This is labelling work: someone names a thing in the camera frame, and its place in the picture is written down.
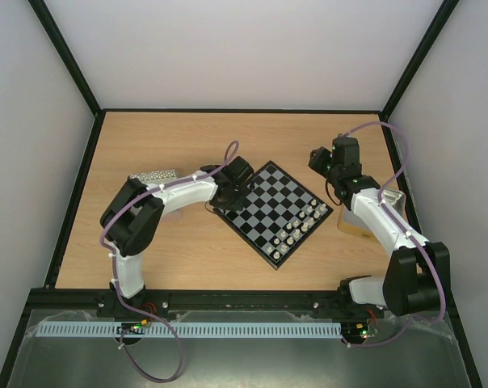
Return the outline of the black white chess board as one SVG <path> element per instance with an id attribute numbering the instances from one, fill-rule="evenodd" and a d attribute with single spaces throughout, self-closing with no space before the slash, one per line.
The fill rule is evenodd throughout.
<path id="1" fill-rule="evenodd" d="M 257 170 L 252 182 L 255 189 L 246 197 L 243 210 L 216 209 L 215 214 L 274 269 L 279 269 L 333 213 L 333 209 L 273 161 Z M 313 219 L 314 209 L 323 203 L 327 206 L 326 213 Z M 306 232 L 301 231 L 304 222 L 309 223 Z M 294 230 L 289 232 L 287 224 L 292 224 L 294 230 L 299 229 L 301 236 L 294 238 Z M 280 236 L 282 230 L 287 233 L 285 238 Z M 294 239 L 291 246 L 287 244 L 289 237 Z M 273 243 L 275 238 L 280 240 L 278 246 Z M 286 252 L 280 250 L 282 243 L 288 247 Z M 271 254 L 267 252 L 268 247 L 274 248 Z M 280 253 L 278 260 L 273 258 L 275 251 Z"/>

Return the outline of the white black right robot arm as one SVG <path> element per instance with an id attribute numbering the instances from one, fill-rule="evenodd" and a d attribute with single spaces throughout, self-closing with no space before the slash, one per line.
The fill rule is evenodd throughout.
<path id="1" fill-rule="evenodd" d="M 309 167 L 325 178 L 339 202 L 369 228 L 389 257 L 384 277 L 345 280 L 347 291 L 338 296 L 339 310 L 353 317 L 369 304 L 397 316 L 428 310 L 443 316 L 450 290 L 448 248 L 411 228 L 383 198 L 379 183 L 362 172 L 358 141 L 337 137 L 330 150 L 312 150 Z"/>

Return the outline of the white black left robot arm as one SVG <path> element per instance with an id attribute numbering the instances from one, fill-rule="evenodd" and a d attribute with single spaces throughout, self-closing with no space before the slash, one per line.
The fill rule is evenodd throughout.
<path id="1" fill-rule="evenodd" d="M 209 203 L 225 211 L 241 210 L 253 174 L 252 166 L 237 156 L 165 183 L 127 179 L 100 218 L 100 243 L 111 251 L 111 282 L 122 297 L 130 299 L 144 289 L 143 252 L 163 216 L 196 203 Z"/>

